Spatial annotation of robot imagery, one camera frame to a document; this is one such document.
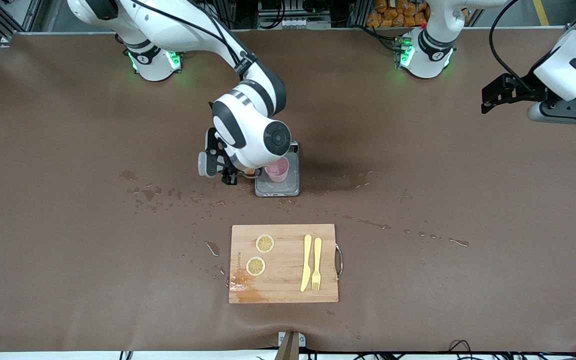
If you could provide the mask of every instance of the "yellow floor line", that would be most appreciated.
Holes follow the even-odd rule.
[[[542,27],[548,27],[550,23],[548,22],[548,17],[546,17],[546,10],[544,10],[544,4],[542,4],[542,0],[532,0],[532,3],[534,4],[535,11],[537,11],[539,23]]]

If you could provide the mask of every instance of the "lemon slice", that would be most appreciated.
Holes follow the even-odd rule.
[[[254,245],[259,253],[270,253],[270,250],[275,247],[275,239],[267,234],[259,235]]]
[[[246,271],[252,276],[260,276],[266,269],[266,262],[259,256],[251,257],[246,262]]]

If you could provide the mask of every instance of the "table surface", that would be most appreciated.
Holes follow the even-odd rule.
[[[561,32],[496,47],[525,73]],[[430,80],[358,30],[238,36],[288,89],[290,201],[197,175],[208,101],[238,82],[216,55],[149,83],[108,35],[0,50],[0,351],[253,349],[286,330],[320,351],[576,351],[576,126],[480,114],[502,73],[486,30]],[[231,226],[308,223],[336,224],[339,303],[229,304]]]

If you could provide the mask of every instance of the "white robot link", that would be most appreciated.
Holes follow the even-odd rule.
[[[510,2],[497,19],[516,2]],[[492,42],[491,50],[499,60]],[[519,77],[503,61],[500,64],[508,73],[482,89],[482,114],[497,105],[534,101],[537,103],[528,109],[530,120],[576,124],[576,22],[558,39],[553,50],[532,66],[528,75]]]
[[[425,28],[397,38],[397,63],[412,75],[430,79],[441,74],[450,62],[455,40],[464,29],[466,16],[462,8],[492,9],[506,0],[427,0],[430,18]]]
[[[221,173],[222,182],[236,185],[237,173],[288,152],[288,126],[270,118],[286,106],[284,82],[201,7],[189,0],[68,0],[68,6],[83,22],[114,30],[135,69],[151,82],[178,70],[179,62],[171,60],[176,52],[217,53],[236,71],[239,84],[211,103],[214,127],[199,153],[199,175]]]

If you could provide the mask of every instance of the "yellow plastic fork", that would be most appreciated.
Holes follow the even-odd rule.
[[[322,284],[322,274],[320,274],[320,260],[322,259],[322,238],[315,239],[315,272],[312,273],[312,289],[319,290]]]

